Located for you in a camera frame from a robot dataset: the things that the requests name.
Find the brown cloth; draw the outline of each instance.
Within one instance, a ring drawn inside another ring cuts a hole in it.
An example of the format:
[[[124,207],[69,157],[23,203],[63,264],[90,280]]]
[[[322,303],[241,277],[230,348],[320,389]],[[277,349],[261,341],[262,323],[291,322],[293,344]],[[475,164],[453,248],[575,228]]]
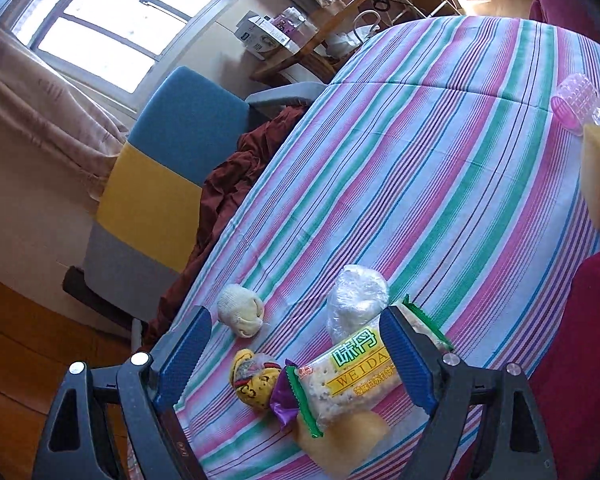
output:
[[[157,316],[142,336],[142,349],[149,351],[167,332],[222,231],[306,110],[303,106],[286,107],[275,119],[241,135],[237,151],[206,178],[196,246],[187,267],[160,298]]]

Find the wooden floor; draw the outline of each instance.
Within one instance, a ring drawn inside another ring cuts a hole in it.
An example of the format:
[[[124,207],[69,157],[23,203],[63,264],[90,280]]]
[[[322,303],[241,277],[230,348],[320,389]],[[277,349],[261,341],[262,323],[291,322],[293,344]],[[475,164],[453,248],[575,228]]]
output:
[[[528,18],[533,0],[469,0],[468,14]]]
[[[6,480],[31,478],[46,414],[68,365],[111,366],[128,354],[127,342],[60,316],[0,283],[0,473]],[[119,407],[112,408],[110,418],[126,465]]]

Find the chair backrest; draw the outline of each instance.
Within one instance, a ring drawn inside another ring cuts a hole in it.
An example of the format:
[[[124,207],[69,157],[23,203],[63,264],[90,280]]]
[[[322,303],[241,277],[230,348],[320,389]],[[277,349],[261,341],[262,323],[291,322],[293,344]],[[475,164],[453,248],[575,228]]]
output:
[[[247,103],[179,67],[149,100],[102,196],[83,263],[86,285],[141,320],[186,266],[201,186],[252,126]]]

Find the striped bedsheet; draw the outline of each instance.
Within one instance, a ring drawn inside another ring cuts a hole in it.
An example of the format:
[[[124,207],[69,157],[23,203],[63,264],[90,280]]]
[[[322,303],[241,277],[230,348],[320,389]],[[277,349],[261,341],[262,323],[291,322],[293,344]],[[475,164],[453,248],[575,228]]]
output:
[[[304,364],[330,347],[324,306],[345,264],[409,294],[471,365],[532,372],[598,235],[578,191],[581,139],[550,95],[573,72],[600,89],[600,46],[507,18],[435,18],[369,41],[290,134],[222,234],[176,323],[240,283],[266,304],[253,340],[215,324],[176,412],[213,479],[321,479],[228,385],[248,346]],[[396,478],[426,423],[403,388],[375,408],[390,435],[352,478]],[[471,412],[462,438],[475,437]]]

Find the window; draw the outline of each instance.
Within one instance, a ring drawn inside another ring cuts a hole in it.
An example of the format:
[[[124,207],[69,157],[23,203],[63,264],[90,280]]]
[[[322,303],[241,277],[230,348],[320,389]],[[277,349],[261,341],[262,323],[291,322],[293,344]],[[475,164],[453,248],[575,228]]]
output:
[[[138,109],[229,1],[32,0],[12,30],[59,71]]]

